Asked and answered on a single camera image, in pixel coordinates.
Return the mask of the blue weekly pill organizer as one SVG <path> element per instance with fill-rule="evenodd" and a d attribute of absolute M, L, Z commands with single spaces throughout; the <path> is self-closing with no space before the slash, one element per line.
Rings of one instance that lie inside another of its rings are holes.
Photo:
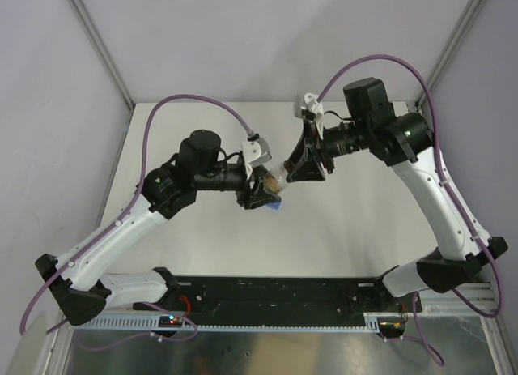
<path fill-rule="evenodd" d="M 270 202 L 270 203 L 267 203 L 265 205 L 265 207 L 268 207 L 272 210 L 277 211 L 280 208 L 281 204 L 282 204 L 281 202 Z"/>

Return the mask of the amber pill bottle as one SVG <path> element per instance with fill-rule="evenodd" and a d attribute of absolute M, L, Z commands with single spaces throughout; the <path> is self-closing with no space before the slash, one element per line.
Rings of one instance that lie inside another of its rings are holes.
<path fill-rule="evenodd" d="M 272 193 L 279 194 L 288 187 L 288 177 L 294 165 L 289 160 L 271 168 L 264 176 L 265 188 Z"/>

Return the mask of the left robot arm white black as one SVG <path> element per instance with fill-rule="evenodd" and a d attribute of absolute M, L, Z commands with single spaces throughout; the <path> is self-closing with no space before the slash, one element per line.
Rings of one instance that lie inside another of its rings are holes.
<path fill-rule="evenodd" d="M 95 230 L 70 252 L 44 254 L 36 269 L 47 283 L 66 320 L 81 326 L 106 309 L 132 305 L 171 310 L 180 299 L 180 284 L 165 267 L 141 274 L 109 274 L 107 269 L 139 239 L 195 203 L 200 191 L 231 191 L 246 210 L 280 197 L 264 188 L 267 142 L 254 136 L 242 144 L 238 160 L 221 160 L 221 138 L 196 130 L 178 153 L 150 171 L 129 203 L 110 222 Z"/>

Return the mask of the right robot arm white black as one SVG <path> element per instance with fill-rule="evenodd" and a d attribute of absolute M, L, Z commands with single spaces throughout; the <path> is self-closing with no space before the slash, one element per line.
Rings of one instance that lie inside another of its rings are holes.
<path fill-rule="evenodd" d="M 323 181 L 334 171 L 339 156 L 368 150 L 404 182 L 425 215 L 437 246 L 428 255 L 395 266 L 378 277 L 374 301 L 394 310 L 411 292 L 431 289 L 445 293 L 468 283 L 507 249 L 502 237 L 493 237 L 474 218 L 457 192 L 442 160 L 435 159 L 433 134 L 418 113 L 397 116 L 384 83 L 360 79 L 343 88 L 350 118 L 325 128 L 324 107 L 316 94 L 298 96 L 294 114 L 303 132 L 291 153 L 287 180 Z"/>

